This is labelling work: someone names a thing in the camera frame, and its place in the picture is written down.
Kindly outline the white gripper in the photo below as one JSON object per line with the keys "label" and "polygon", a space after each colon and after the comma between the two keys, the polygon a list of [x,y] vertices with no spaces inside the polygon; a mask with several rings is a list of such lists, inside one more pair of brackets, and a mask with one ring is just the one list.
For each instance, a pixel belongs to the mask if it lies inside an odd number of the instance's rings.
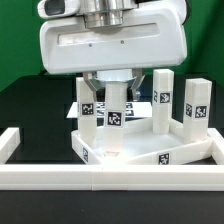
{"label": "white gripper", "polygon": [[[187,56],[188,0],[80,0],[71,16],[43,19],[40,49],[51,74],[84,72],[97,100],[95,71],[181,64]],[[140,98],[142,69],[132,70],[128,99]]]}

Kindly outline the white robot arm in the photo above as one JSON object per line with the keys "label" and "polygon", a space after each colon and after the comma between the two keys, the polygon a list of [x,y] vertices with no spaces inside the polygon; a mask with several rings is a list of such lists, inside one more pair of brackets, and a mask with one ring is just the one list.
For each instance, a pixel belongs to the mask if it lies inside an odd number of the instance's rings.
{"label": "white robot arm", "polygon": [[94,92],[126,82],[132,99],[145,68],[187,56],[189,0],[41,0],[40,49],[51,74],[81,73]]}

